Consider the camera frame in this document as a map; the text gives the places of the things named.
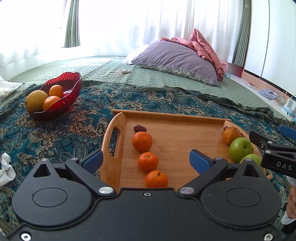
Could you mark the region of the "person's hand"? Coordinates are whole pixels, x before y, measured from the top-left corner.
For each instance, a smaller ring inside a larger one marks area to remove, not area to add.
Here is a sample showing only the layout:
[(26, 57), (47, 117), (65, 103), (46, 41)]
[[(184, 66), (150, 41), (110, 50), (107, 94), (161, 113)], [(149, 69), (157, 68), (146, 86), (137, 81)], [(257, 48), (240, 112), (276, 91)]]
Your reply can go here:
[(290, 193), (287, 198), (287, 215), (290, 218), (296, 219), (296, 192), (295, 192), (295, 187), (292, 186), (290, 188)]

